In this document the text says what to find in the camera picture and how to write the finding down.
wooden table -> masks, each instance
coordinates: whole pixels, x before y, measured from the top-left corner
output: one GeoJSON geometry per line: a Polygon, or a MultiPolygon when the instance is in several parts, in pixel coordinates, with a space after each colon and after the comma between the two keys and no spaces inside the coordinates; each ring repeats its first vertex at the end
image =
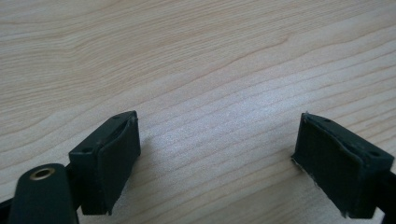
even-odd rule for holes
{"type": "Polygon", "coordinates": [[[0,78],[0,201],[136,110],[142,155],[83,224],[382,218],[343,219],[290,155],[309,111],[396,156],[394,1],[1,1],[0,78]]]}

